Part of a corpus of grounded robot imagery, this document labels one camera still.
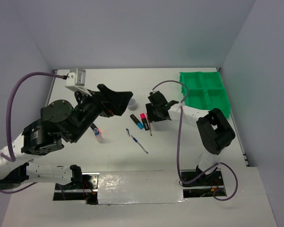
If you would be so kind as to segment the red ballpoint pen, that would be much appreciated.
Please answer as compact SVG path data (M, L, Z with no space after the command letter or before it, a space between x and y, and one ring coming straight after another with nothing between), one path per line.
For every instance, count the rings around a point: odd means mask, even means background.
M151 122L150 122L150 119L149 119L149 115L148 115L148 113L146 114L146 118L147 118L148 125L149 125L150 136L152 136Z

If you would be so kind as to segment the blue ballpoint pen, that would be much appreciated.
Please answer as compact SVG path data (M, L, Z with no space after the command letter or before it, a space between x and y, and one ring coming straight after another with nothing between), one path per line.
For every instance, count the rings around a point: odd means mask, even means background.
M131 138L141 147L141 149L148 154L148 151L140 144L140 142L133 136L131 135Z

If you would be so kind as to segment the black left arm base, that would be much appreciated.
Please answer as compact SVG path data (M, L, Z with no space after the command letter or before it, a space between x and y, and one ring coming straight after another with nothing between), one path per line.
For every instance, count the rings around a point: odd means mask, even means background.
M99 172L85 172L81 183L56 184L53 201L82 201L88 205L98 205Z

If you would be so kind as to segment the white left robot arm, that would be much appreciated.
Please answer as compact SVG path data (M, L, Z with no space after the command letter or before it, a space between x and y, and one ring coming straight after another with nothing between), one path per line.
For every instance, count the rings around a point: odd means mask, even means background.
M32 160L64 148L63 142L76 143L99 117L121 116L127 109L131 91L115 92L104 84L98 91L74 93L77 105L60 99L40 110L40 118L28 125L12 142L16 160L4 159L8 148L0 151L0 190L9 191L22 183L68 184L77 189L83 184L81 167L42 166Z

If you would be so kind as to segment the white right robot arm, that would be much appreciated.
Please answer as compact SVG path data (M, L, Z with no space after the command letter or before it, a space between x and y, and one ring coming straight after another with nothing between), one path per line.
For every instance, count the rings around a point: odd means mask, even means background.
M150 122L165 120L178 120L177 134L177 173L182 184L192 184L198 181L201 185L207 185L213 179L213 172L220 164L219 155L235 139L235 132L228 120L218 108L210 111L196 109L183 105L183 102L172 100L168 102L159 91L152 91L148 96L149 103L146 105ZM196 167L196 177L192 180L184 180L180 171L180 140L182 124L196 127L205 148L200 162Z

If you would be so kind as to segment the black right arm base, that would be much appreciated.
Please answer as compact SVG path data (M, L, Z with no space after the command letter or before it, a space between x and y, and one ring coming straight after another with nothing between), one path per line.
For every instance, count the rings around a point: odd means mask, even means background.
M191 184L183 184L180 180L179 184L182 186L184 198L213 197L214 192L216 197L227 195L220 169L216 169L209 176L201 176Z

